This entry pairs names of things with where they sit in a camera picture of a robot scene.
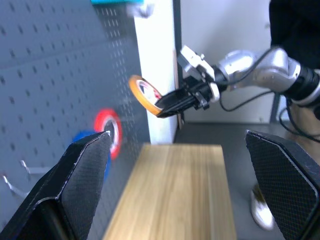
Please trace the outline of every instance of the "gray floor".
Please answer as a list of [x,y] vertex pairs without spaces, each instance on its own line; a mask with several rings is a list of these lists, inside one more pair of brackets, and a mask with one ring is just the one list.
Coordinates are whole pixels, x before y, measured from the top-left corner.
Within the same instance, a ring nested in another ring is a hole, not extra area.
[[222,145],[239,240],[283,240],[278,227],[265,231],[251,216],[250,191],[257,180],[244,139],[247,129],[280,137],[285,135],[285,130],[277,124],[185,124],[177,132],[175,142]]

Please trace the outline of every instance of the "gray pegboard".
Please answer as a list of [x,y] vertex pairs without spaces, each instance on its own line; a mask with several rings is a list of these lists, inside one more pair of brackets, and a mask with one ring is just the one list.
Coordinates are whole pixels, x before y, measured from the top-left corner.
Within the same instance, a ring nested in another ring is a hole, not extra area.
[[[133,18],[119,4],[89,0],[0,1],[0,172],[28,192],[102,108],[121,119],[125,143],[112,163],[89,239],[101,239],[143,142],[146,111],[128,79],[141,74]],[[0,230],[23,199],[0,179]]]

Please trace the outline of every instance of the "shoe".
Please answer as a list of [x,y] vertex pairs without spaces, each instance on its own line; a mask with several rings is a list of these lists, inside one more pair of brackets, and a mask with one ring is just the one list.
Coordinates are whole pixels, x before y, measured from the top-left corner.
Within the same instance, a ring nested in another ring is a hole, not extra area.
[[275,225],[275,219],[265,201],[257,199],[251,191],[251,214],[254,221],[264,230],[271,231]]

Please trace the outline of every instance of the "wooden board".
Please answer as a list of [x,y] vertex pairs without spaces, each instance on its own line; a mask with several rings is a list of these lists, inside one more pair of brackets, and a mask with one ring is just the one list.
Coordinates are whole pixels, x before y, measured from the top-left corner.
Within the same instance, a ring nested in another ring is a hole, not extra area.
[[104,240],[235,240],[223,152],[145,145]]

